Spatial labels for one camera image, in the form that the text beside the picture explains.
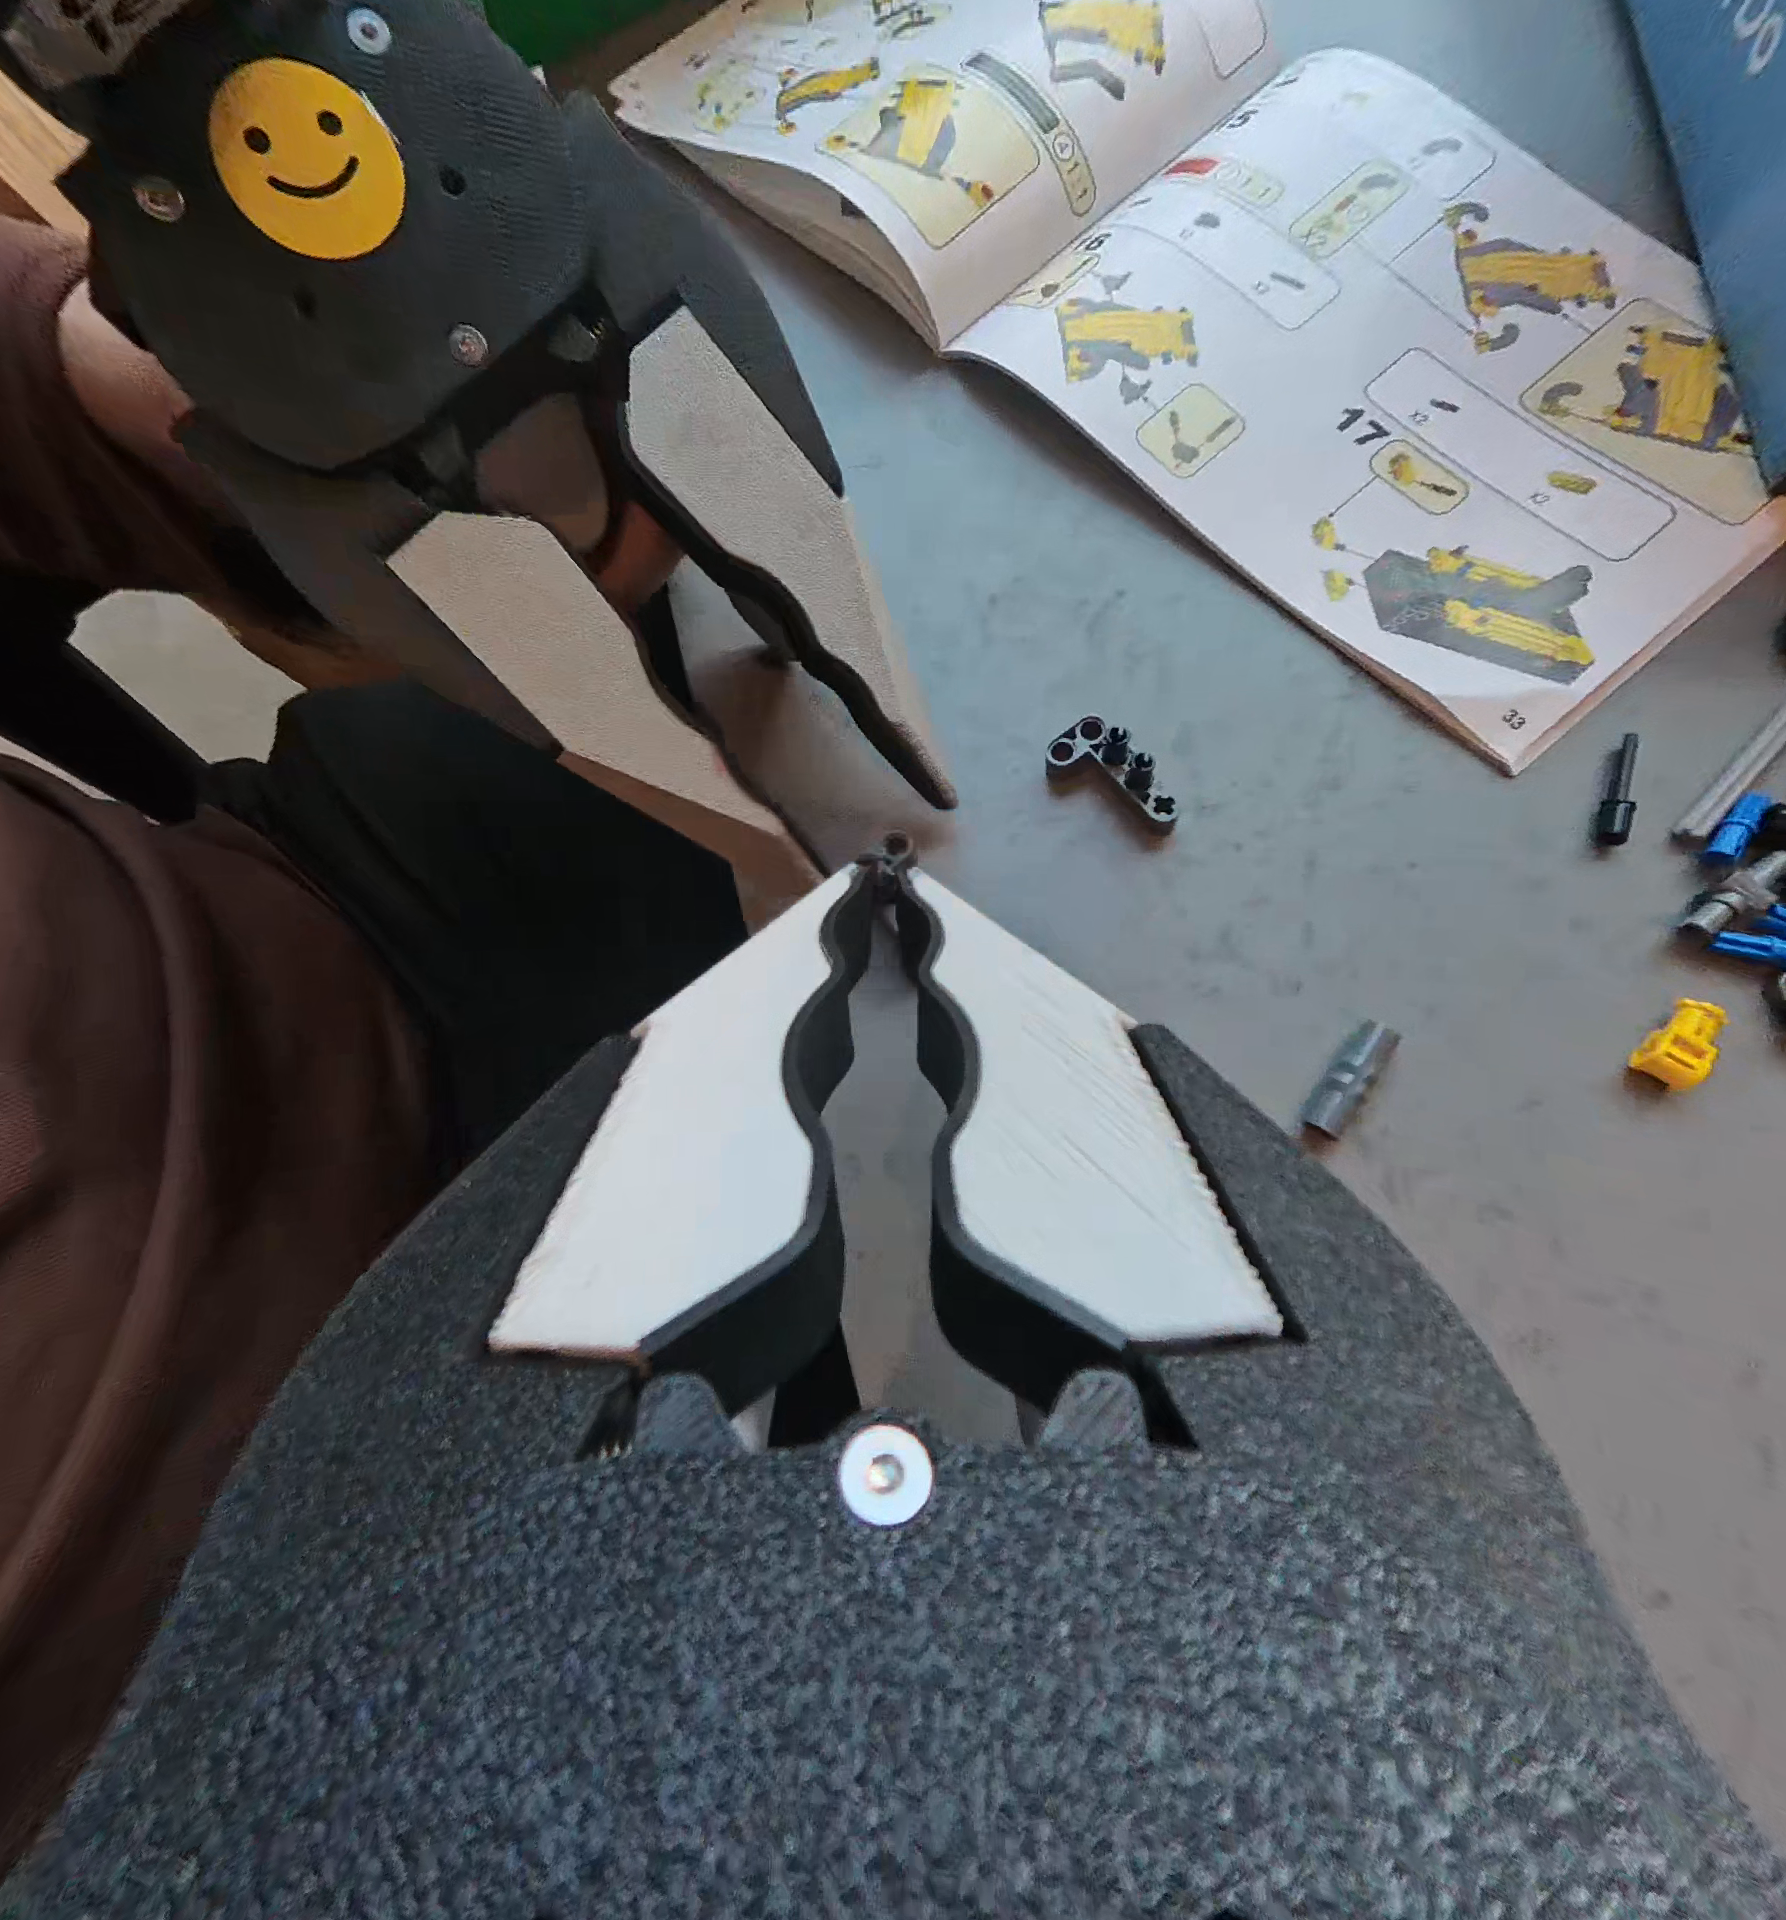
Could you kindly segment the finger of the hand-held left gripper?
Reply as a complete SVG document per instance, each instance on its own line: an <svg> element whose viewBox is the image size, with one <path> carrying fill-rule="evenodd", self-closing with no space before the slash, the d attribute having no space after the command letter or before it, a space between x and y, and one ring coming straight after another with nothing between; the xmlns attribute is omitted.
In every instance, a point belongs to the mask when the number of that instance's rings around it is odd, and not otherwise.
<svg viewBox="0 0 1786 1920"><path fill-rule="evenodd" d="M927 805L953 808L951 769L848 501L686 303L628 347L621 438L645 508L686 557L835 692Z"/></svg>
<svg viewBox="0 0 1786 1920"><path fill-rule="evenodd" d="M440 512L386 564L543 721L567 770L718 856L741 885L822 882L548 527Z"/></svg>

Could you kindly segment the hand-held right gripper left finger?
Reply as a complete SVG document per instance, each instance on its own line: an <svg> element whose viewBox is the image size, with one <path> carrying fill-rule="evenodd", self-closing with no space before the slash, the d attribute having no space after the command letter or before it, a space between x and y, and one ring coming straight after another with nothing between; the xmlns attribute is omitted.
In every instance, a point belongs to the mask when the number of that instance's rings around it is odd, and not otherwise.
<svg viewBox="0 0 1786 1920"><path fill-rule="evenodd" d="M624 1365L803 1365L838 1326L822 1105L853 1068L872 870L846 868L628 1036L486 1346Z"/></svg>

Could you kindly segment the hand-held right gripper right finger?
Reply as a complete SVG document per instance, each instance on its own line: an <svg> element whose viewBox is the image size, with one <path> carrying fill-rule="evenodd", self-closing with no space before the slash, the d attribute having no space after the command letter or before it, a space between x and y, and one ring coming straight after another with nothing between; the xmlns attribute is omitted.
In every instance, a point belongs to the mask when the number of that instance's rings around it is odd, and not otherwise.
<svg viewBox="0 0 1786 1920"><path fill-rule="evenodd" d="M1137 1021L933 875L896 878L915 1063L941 1102L927 1287L1024 1403L1077 1371L1278 1343L1285 1311L1137 1044Z"/></svg>

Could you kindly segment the person's left forearm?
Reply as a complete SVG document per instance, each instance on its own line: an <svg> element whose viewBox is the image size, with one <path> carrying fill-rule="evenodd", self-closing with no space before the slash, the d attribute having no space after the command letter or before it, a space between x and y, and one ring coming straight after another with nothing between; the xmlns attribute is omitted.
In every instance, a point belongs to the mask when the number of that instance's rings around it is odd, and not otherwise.
<svg viewBox="0 0 1786 1920"><path fill-rule="evenodd" d="M0 215L0 572L177 592L229 624L327 641L331 625L177 446L140 453L87 409L60 332L84 279L84 247Z"/></svg>

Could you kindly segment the grey desk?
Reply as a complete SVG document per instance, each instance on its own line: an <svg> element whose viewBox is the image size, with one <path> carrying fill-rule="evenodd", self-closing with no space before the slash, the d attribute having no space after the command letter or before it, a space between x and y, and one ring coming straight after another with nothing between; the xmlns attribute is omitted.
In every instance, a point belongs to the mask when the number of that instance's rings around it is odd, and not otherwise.
<svg viewBox="0 0 1786 1920"><path fill-rule="evenodd" d="M1317 1156L1409 1240L1552 1446L1679 1713L1786 1854L1786 1036L1752 973L1669 950L1672 817L1781 704L1786 547L1504 780L1217 567L1140 488L686 161L805 369L960 808L860 753L867 836L1291 1129L1360 1021L1404 1040ZM1054 734L1098 712L1179 805L1147 831ZM1610 747L1636 827L1595 853ZM1679 997L1714 1076L1627 1056Z"/></svg>

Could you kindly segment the person's left hand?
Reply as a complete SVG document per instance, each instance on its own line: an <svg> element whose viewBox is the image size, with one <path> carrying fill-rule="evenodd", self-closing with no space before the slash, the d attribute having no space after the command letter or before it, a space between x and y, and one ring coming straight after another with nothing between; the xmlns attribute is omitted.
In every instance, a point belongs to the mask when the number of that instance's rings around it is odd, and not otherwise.
<svg viewBox="0 0 1786 1920"><path fill-rule="evenodd" d="M685 557L669 530L638 499L625 499L611 508L605 537L583 564L615 612L638 617L666 589Z"/></svg>

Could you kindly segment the grey axle connector tube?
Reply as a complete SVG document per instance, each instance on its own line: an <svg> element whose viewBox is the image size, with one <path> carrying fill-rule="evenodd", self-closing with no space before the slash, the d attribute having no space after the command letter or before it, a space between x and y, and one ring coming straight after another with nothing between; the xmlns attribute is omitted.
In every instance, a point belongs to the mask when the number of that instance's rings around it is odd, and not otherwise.
<svg viewBox="0 0 1786 1920"><path fill-rule="evenodd" d="M1392 1063L1404 1036L1385 1021L1360 1021L1328 1056L1312 1091L1298 1108L1298 1131L1343 1139L1373 1084Z"/></svg>

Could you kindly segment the person's legs in black pants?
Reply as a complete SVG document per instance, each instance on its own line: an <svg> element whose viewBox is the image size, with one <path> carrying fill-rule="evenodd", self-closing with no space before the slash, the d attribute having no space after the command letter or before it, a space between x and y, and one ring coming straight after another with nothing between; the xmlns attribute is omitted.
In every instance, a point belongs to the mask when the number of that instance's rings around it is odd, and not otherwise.
<svg viewBox="0 0 1786 1920"><path fill-rule="evenodd" d="M414 680L296 695L202 794L386 966L451 1166L748 936L724 859Z"/></svg>

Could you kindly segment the green plastic bin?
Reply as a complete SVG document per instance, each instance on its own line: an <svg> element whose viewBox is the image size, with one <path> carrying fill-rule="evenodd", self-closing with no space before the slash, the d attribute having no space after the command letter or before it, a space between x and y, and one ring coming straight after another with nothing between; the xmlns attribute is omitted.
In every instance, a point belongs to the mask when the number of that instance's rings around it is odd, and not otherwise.
<svg viewBox="0 0 1786 1920"><path fill-rule="evenodd" d="M528 64L553 67L638 26L666 2L474 2L490 28Z"/></svg>

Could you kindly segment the dark grey L-shaped beam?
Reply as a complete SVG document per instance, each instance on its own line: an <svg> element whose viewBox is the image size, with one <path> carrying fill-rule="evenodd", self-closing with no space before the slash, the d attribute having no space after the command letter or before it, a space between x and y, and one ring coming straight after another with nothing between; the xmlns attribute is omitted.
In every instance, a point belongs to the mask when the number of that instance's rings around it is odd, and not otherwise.
<svg viewBox="0 0 1786 1920"><path fill-rule="evenodd" d="M1124 725L1114 725L1098 712L1083 712L1050 738L1044 770L1051 782L1093 780L1101 792L1115 794L1154 836L1169 836L1178 827L1179 805L1156 782L1156 759L1133 744Z"/></svg>

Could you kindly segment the open instruction booklet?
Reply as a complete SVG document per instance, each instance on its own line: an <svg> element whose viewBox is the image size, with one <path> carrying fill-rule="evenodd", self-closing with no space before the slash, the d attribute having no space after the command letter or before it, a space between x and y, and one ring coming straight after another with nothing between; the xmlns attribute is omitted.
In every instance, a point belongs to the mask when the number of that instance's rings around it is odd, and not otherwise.
<svg viewBox="0 0 1786 1920"><path fill-rule="evenodd" d="M1504 775L1786 543L1699 270L1257 2L722 2L611 105Z"/></svg>

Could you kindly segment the person's brown sweater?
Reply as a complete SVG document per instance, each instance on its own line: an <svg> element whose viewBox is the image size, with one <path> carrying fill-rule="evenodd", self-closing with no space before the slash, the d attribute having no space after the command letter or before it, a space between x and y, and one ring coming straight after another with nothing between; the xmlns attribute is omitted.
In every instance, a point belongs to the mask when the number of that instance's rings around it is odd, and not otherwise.
<svg viewBox="0 0 1786 1920"><path fill-rule="evenodd" d="M270 844L0 756L0 1880L434 1187L399 997Z"/></svg>

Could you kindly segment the small yellow connector piece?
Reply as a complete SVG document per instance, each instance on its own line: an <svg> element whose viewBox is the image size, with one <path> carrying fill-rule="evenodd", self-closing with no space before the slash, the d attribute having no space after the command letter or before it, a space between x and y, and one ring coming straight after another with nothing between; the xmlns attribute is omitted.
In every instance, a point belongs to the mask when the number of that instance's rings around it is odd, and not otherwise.
<svg viewBox="0 0 1786 1920"><path fill-rule="evenodd" d="M1721 1050L1728 1011L1714 1001L1679 997L1667 1021L1627 1056L1627 1073L1667 1094L1702 1086Z"/></svg>

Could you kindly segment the dark blue cardboard box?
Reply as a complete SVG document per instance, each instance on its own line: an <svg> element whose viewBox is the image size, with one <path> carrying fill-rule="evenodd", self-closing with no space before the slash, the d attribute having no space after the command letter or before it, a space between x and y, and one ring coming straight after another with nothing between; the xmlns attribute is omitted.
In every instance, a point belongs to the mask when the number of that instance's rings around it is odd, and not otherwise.
<svg viewBox="0 0 1786 1920"><path fill-rule="evenodd" d="M1786 493L1786 2L1627 2L1770 493Z"/></svg>

